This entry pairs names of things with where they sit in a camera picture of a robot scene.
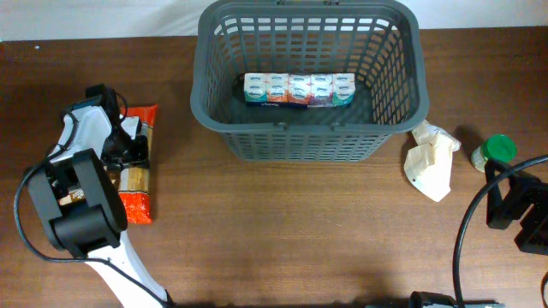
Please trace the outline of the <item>orange spaghetti packet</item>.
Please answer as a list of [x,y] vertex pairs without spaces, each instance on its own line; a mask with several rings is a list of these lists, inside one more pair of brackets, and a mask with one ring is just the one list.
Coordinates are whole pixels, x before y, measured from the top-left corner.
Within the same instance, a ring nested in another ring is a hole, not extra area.
[[116,173],[113,180],[125,207],[128,222],[134,224],[152,223],[150,159],[157,111],[157,105],[130,107],[128,117],[122,121],[122,128],[131,139],[145,138],[147,149],[147,160],[144,166],[126,168]]

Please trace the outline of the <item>multicolour tissue pocket pack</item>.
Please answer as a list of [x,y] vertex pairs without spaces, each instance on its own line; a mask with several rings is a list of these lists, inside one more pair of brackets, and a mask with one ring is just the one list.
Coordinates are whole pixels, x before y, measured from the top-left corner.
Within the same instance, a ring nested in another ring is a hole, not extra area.
[[248,105],[305,109],[341,107],[354,99],[355,75],[246,73],[243,92]]

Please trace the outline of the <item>brown white snack bag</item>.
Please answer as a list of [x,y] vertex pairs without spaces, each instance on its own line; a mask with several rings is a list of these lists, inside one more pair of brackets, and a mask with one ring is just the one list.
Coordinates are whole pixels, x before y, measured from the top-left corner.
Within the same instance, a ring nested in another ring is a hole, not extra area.
[[68,194],[57,200],[60,206],[69,205],[75,202],[83,201],[86,199],[86,195],[81,187],[71,187],[68,190]]

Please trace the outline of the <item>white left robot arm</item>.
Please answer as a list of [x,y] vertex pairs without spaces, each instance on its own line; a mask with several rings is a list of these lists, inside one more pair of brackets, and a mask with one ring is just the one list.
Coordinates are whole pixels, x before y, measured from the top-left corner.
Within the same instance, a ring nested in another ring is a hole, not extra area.
[[128,172],[150,168],[152,123],[104,84],[88,87],[61,118],[59,140],[18,188],[28,190],[48,241],[70,256],[50,258],[24,244],[45,261],[90,266],[125,307],[174,306],[131,245],[122,201]]

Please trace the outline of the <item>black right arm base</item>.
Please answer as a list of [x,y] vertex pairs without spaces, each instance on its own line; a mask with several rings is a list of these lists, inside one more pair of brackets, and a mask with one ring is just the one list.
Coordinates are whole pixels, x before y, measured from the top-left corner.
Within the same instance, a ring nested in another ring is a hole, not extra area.
[[[466,308],[505,308],[506,305],[490,300],[466,301]],[[456,300],[441,293],[412,292],[408,299],[367,304],[366,308],[457,308]]]

